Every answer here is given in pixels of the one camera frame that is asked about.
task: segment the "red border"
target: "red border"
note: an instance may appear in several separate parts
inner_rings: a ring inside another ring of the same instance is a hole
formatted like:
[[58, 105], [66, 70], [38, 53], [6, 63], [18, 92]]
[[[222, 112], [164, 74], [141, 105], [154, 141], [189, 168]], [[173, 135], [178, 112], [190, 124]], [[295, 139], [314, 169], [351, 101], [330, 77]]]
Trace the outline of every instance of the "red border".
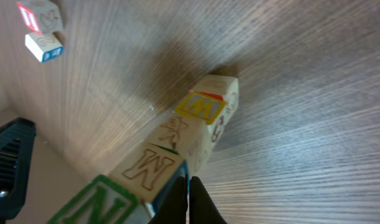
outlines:
[[[25, 7], [23, 4], [21, 4], [21, 2], [17, 2], [17, 7], [18, 7], [19, 9], [20, 9], [20, 7], [22, 7], [23, 9], [29, 11], [30, 13], [32, 13], [32, 15], [35, 16], [34, 11], [32, 11], [32, 10], [28, 9], [27, 7]], [[22, 21], [23, 21], [24, 24], [27, 26], [27, 24], [26, 24], [26, 20], [24, 19], [24, 16], [22, 15], [21, 10], [20, 10], [20, 14], [21, 14], [21, 17], [22, 17]], [[30, 28], [30, 30], [34, 31], [35, 33], [37, 33], [37, 34], [39, 34], [39, 35], [42, 35], [42, 32], [40, 31], [40, 26], [39, 26], [39, 24], [38, 24], [38, 20], [37, 20], [36, 16], [35, 16], [35, 22], [36, 22], [36, 25], [38, 26], [38, 31], [36, 31], [36, 30], [34, 29], [34, 26], [32, 25], [32, 21], [30, 21], [31, 26], [27, 26], [27, 27]]]
[[210, 96], [212, 98], [215, 98], [215, 99], [218, 99], [218, 100], [223, 100], [223, 96], [221, 95], [218, 95], [218, 94], [213, 94], [213, 93], [206, 93], [206, 92], [198, 92], [198, 93], [202, 93], [204, 95], [207, 95], [207, 96]]

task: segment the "white block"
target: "white block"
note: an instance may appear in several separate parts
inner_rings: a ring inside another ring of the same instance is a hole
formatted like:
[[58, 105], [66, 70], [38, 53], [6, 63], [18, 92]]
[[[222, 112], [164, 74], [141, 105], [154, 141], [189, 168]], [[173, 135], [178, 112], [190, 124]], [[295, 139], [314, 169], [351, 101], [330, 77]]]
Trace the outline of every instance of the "white block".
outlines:
[[59, 7], [47, 0], [17, 2], [24, 24], [38, 34], [51, 34], [63, 29]]
[[26, 34], [26, 46], [40, 62], [56, 58], [63, 52], [63, 45], [53, 34]]
[[191, 91], [200, 92], [227, 102], [224, 125], [229, 122], [239, 107], [239, 80], [236, 77], [207, 75], [191, 88]]
[[224, 100], [218, 100], [222, 96], [208, 95], [197, 91], [190, 92], [183, 98], [174, 112], [190, 118], [198, 118], [207, 124], [212, 147], [216, 145], [222, 136], [224, 125], [230, 113], [225, 118], [228, 111], [228, 104]]

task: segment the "gray wood surface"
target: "gray wood surface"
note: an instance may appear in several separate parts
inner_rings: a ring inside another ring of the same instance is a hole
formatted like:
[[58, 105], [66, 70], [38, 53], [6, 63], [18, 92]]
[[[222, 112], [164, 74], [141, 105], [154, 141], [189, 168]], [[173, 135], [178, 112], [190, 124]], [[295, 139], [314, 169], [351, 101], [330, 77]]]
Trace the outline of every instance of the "gray wood surface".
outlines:
[[41, 64], [0, 1], [0, 79], [82, 175], [215, 71], [240, 107], [199, 176], [229, 223], [380, 223], [380, 1], [55, 2], [65, 49]]

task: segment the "letter block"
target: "letter block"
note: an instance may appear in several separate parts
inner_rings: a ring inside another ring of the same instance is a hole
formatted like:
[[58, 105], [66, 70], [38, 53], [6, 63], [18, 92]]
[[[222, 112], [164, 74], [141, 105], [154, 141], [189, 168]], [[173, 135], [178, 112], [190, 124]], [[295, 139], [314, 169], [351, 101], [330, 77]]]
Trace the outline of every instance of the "letter block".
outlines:
[[226, 108], [225, 101], [193, 91], [179, 103], [174, 112], [204, 120], [214, 147], [224, 130]]
[[63, 52], [63, 45], [53, 34], [38, 35], [35, 32], [27, 34], [26, 46], [40, 62], [56, 58]]
[[166, 194], [179, 176], [187, 174], [184, 159], [177, 154], [141, 142], [109, 174], [158, 212]]
[[190, 176], [195, 175], [212, 151], [206, 122], [178, 114], [154, 129], [145, 141], [177, 152], [186, 160]]
[[99, 175], [47, 224], [147, 224], [145, 206], [127, 189]]
[[239, 107], [239, 80], [235, 77], [222, 75], [207, 75], [198, 82], [190, 92], [196, 91], [223, 100], [227, 103], [224, 115], [224, 125], [229, 122]]
[[25, 25], [39, 35], [51, 34], [63, 29], [59, 7], [45, 0], [17, 2]]

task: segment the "letter m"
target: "letter m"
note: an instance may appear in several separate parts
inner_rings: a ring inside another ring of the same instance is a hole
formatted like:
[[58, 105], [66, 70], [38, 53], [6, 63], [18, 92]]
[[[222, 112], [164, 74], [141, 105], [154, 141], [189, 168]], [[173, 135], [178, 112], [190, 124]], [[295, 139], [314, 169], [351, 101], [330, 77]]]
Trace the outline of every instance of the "letter m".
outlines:
[[154, 183], [158, 177], [166, 170], [168, 166], [174, 164], [174, 161], [168, 157], [161, 158], [157, 152], [146, 149], [143, 156], [130, 169], [127, 169], [122, 175], [130, 180], [141, 178], [141, 186], [152, 191]]

